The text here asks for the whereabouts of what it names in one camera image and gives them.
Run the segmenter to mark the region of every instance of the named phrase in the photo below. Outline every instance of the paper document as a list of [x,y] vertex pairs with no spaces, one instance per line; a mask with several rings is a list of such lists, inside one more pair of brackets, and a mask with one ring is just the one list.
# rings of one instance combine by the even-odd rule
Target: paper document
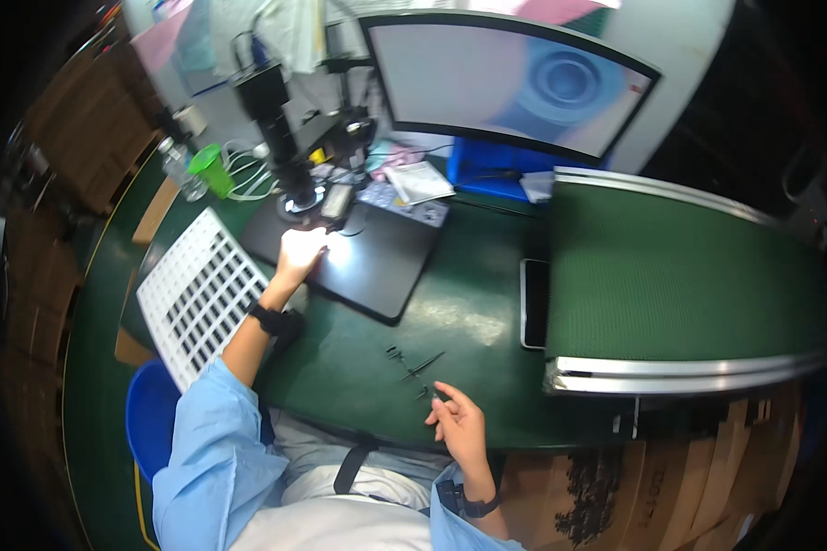
[[529,172],[521,177],[521,187],[531,203],[543,203],[551,199],[551,191],[555,185],[555,173]]
[[386,178],[406,204],[419,204],[439,197],[456,195],[448,182],[428,160],[404,165],[386,167]]

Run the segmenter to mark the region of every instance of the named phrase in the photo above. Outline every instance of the monitor screen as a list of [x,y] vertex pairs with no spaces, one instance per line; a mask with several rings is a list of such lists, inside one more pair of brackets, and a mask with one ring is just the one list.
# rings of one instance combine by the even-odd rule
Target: monitor screen
[[660,77],[594,39],[514,17],[360,20],[395,129],[498,138],[595,162]]

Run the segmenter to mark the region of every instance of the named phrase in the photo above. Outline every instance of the microscope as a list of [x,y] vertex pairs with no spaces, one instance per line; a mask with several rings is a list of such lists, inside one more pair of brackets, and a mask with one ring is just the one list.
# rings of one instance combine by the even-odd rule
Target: microscope
[[283,107],[289,101],[287,87],[277,62],[237,72],[231,84],[270,147],[270,170],[282,190],[277,215],[292,224],[341,230],[357,190],[351,183],[316,182],[309,172],[313,168],[309,157],[322,150],[335,166],[363,169],[374,137],[373,119],[366,111],[352,108],[331,114],[316,111],[297,132],[292,131]]
[[[309,284],[395,325],[434,248],[438,228],[356,200],[369,182],[364,164],[376,121],[366,107],[351,105],[346,72],[370,65],[370,60],[340,56],[325,65],[328,72],[340,73],[343,105],[332,113],[311,113],[297,131],[291,130],[283,107],[289,98],[279,63],[261,63],[230,80],[270,147],[270,169],[281,190],[266,197],[239,241],[253,257],[276,264],[281,237],[289,228],[326,227],[328,251],[310,272]],[[336,170],[331,170],[325,178],[314,178],[309,157],[319,150],[351,177],[344,174],[343,182],[335,182],[331,174]]]

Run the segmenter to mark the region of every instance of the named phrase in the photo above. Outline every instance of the right hand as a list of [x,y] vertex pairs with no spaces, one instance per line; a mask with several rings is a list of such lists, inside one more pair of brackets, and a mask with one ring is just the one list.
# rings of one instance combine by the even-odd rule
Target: right hand
[[435,426],[435,441],[443,440],[447,450],[463,472],[476,472],[487,466],[484,436],[484,413],[465,394],[445,382],[435,381],[435,388],[449,400],[432,400],[427,425]]
[[328,238],[323,227],[303,232],[289,229],[282,236],[278,252],[276,278],[297,289],[309,271],[316,265]]

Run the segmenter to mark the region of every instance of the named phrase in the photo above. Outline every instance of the blue plastic bin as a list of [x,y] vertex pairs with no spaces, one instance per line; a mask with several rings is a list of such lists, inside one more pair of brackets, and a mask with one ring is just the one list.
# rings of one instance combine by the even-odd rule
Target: blue plastic bin
[[543,152],[469,138],[454,138],[453,152],[447,160],[447,180],[464,191],[485,193],[527,202],[527,194],[517,180],[488,177],[497,171],[545,172],[558,167],[606,169],[608,157],[598,167]]
[[126,438],[143,478],[153,484],[156,472],[172,455],[175,408],[181,397],[160,359],[143,364],[126,396]]

